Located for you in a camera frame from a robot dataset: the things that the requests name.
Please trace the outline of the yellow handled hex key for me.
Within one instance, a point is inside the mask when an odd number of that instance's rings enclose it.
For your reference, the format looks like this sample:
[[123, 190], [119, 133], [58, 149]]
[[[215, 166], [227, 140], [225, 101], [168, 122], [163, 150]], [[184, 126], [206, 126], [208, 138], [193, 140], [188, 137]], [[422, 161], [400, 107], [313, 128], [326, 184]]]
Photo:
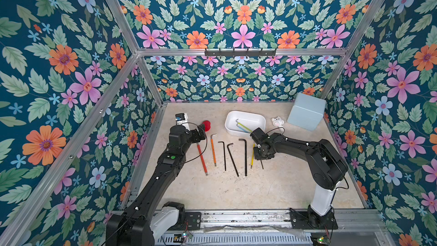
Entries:
[[253, 144], [252, 146], [252, 156], [251, 156], [251, 160], [250, 160], [250, 168], [253, 168], [254, 165], [254, 161], [255, 161], [255, 156], [254, 156], [254, 148], [256, 147], [256, 144]]

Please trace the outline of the thin black hex key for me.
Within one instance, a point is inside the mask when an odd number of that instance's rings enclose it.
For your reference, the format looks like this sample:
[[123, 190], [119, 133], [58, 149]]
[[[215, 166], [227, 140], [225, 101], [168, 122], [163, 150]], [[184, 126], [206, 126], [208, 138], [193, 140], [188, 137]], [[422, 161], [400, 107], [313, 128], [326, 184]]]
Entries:
[[226, 150], [225, 150], [225, 142], [224, 141], [219, 141], [219, 144], [222, 144], [223, 146], [223, 162], [224, 162], [224, 171], [227, 171], [227, 165], [226, 165]]

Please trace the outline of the large black hex key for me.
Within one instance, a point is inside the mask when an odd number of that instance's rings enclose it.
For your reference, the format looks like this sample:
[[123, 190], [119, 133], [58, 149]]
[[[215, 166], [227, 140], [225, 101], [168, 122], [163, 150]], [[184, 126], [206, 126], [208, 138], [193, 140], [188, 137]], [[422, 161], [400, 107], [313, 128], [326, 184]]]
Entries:
[[244, 174], [245, 177], [248, 175], [248, 145], [244, 138], [239, 138], [239, 141], [244, 143]]

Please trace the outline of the green handled hex key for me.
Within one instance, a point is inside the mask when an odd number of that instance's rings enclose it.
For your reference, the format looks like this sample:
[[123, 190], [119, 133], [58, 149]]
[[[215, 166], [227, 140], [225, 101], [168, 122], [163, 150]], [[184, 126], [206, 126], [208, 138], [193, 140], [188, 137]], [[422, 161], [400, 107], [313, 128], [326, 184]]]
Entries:
[[245, 129], [249, 130], [250, 133], [252, 133], [253, 131], [251, 129], [249, 129], [247, 126], [243, 125], [241, 122], [239, 122], [239, 119], [236, 119], [236, 124], [240, 124], [241, 126], [243, 126]]

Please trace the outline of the medium black hex key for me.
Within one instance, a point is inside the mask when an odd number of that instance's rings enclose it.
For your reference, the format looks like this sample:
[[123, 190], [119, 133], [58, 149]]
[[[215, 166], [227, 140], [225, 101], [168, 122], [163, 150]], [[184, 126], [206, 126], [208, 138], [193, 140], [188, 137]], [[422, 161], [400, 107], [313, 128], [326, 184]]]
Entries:
[[235, 171], [237, 177], [239, 177], [240, 175], [239, 175], [239, 172], [238, 172], [238, 169], [237, 169], [237, 166], [236, 166], [236, 164], [235, 164], [235, 161], [234, 161], [234, 158], [233, 158], [233, 155], [232, 155], [232, 152], [231, 152], [231, 148], [230, 148], [232, 145], [233, 145], [233, 143], [229, 143], [229, 144], [226, 146], [226, 148], [227, 148], [227, 150], [228, 150], [228, 153], [229, 153], [230, 159], [231, 159], [231, 161], [232, 161], [232, 165], [233, 165], [234, 171]]

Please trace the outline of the blue handled hex key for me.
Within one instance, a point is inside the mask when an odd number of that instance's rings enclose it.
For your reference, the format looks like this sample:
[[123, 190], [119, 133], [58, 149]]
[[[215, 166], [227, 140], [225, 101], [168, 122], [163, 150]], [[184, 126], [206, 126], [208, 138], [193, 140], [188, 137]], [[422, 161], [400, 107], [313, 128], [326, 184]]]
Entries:
[[245, 133], [250, 133], [249, 130], [245, 129], [245, 128], [244, 128], [243, 126], [241, 126], [240, 124], [237, 124], [237, 127], [238, 127], [240, 130], [242, 130], [243, 132], [245, 132]]

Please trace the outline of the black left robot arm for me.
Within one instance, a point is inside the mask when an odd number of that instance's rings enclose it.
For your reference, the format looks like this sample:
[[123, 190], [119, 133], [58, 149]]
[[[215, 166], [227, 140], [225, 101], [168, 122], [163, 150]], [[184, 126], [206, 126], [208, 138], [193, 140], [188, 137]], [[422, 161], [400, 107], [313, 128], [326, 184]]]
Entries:
[[166, 149], [146, 186], [122, 214], [109, 219], [104, 246], [153, 246], [169, 229], [184, 226], [183, 204], [169, 202], [160, 213], [155, 211], [186, 164], [190, 146], [207, 139], [204, 124], [193, 130], [188, 125], [171, 127]]

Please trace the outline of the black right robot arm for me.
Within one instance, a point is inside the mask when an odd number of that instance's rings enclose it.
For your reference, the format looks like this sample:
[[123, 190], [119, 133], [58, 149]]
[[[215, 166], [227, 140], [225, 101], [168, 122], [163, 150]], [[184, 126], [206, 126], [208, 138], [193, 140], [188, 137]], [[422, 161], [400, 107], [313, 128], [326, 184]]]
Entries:
[[313, 230], [338, 229], [332, 202], [336, 190], [345, 179], [348, 166], [334, 146], [325, 139], [301, 141], [281, 133], [271, 135], [257, 128], [250, 137], [255, 142], [254, 158], [259, 161], [272, 159], [277, 153], [297, 157], [308, 163], [311, 176], [316, 183], [313, 200], [306, 212], [290, 209], [293, 228]]

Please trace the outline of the light blue box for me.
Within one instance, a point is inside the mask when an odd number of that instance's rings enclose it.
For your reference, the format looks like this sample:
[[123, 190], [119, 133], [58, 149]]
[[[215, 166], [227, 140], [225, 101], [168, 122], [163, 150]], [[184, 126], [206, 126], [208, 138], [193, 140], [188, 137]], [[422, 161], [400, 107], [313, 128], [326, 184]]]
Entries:
[[323, 99], [298, 93], [287, 122], [308, 131], [314, 131], [322, 118], [327, 102]]

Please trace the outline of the red plush apple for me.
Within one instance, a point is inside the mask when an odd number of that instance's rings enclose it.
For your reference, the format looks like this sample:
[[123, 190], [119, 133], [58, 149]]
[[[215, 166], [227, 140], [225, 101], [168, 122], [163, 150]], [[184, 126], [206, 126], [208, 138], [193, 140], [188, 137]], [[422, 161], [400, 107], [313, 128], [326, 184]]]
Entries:
[[202, 122], [202, 125], [204, 126], [204, 131], [208, 132], [211, 129], [211, 122], [206, 120]]

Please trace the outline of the white plush bunny toy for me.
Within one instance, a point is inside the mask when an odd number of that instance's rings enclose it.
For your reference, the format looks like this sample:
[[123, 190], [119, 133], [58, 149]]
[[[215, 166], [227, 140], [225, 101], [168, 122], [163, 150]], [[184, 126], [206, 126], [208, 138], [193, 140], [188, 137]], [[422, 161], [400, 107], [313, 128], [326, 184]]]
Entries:
[[276, 128], [283, 128], [283, 125], [285, 124], [285, 121], [280, 116], [273, 117], [271, 121]]

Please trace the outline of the orange handled hex key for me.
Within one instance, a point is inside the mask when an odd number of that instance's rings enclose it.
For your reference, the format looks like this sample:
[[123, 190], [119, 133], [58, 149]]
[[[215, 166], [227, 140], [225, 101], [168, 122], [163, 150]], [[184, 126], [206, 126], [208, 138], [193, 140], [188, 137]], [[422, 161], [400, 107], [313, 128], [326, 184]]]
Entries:
[[214, 138], [217, 137], [217, 134], [212, 134], [210, 136], [210, 142], [211, 142], [211, 149], [212, 149], [212, 155], [213, 155], [213, 162], [214, 165], [217, 166], [217, 159], [216, 159], [216, 153], [215, 153], [215, 144], [214, 144]]

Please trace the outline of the red handled hex key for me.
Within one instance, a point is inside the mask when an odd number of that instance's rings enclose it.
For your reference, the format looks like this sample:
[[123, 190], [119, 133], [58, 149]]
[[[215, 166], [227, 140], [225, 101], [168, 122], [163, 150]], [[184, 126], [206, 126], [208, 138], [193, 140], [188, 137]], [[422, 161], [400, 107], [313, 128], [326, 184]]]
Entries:
[[198, 148], [199, 158], [200, 158], [200, 160], [201, 160], [201, 164], [202, 164], [202, 167], [203, 167], [203, 171], [204, 171], [205, 175], [208, 176], [207, 165], [206, 165], [206, 162], [205, 162], [205, 160], [204, 160], [204, 156], [203, 156], [203, 154], [204, 154], [204, 149], [201, 148], [201, 146], [200, 146], [199, 143], [197, 143], [196, 146], [197, 146], [197, 148]]

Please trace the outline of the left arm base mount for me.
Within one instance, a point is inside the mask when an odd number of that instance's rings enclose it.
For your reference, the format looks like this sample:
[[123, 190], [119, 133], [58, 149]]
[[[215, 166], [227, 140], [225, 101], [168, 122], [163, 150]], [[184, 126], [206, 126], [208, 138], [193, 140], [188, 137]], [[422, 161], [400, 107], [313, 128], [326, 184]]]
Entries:
[[200, 212], [187, 212], [184, 204], [167, 202], [162, 209], [152, 217], [150, 229], [154, 239], [157, 240], [168, 230], [200, 230], [200, 224]]

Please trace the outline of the black hook rail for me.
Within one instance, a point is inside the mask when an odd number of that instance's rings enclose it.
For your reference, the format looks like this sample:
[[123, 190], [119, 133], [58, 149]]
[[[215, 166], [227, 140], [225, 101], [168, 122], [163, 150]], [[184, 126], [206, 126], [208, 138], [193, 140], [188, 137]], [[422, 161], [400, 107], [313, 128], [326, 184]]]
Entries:
[[262, 56], [275, 56], [276, 49], [205, 49], [205, 56], [223, 56], [232, 58], [236, 56], [248, 56], [258, 58]]

